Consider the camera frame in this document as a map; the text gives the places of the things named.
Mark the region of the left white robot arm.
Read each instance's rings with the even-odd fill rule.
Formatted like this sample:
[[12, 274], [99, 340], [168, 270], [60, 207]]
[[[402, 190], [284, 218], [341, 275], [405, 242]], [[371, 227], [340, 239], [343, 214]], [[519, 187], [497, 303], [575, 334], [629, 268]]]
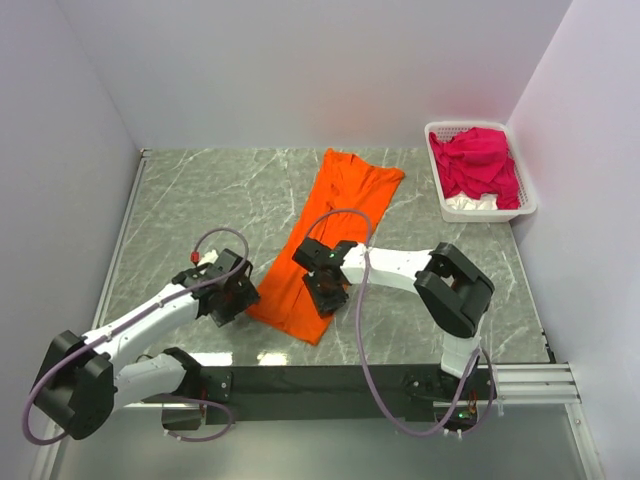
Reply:
[[199, 404], [208, 388], [201, 364], [178, 347], [147, 360], [164, 335], [201, 317], [224, 326], [259, 301], [251, 262], [225, 249], [213, 261], [176, 274], [155, 296], [82, 335], [66, 330], [50, 343], [30, 393], [64, 436], [83, 440], [116, 410], [154, 397]]

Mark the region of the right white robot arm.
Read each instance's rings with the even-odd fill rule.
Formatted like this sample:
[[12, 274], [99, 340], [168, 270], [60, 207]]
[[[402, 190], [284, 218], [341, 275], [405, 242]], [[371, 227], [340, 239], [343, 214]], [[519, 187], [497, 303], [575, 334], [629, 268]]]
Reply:
[[370, 283], [416, 294], [444, 332], [440, 390], [460, 399], [473, 388], [467, 364], [479, 350], [480, 325], [495, 286], [456, 246], [440, 243], [432, 250], [403, 251], [344, 240], [330, 248], [305, 239], [293, 261], [304, 269], [304, 285], [321, 317], [346, 304], [349, 285]]

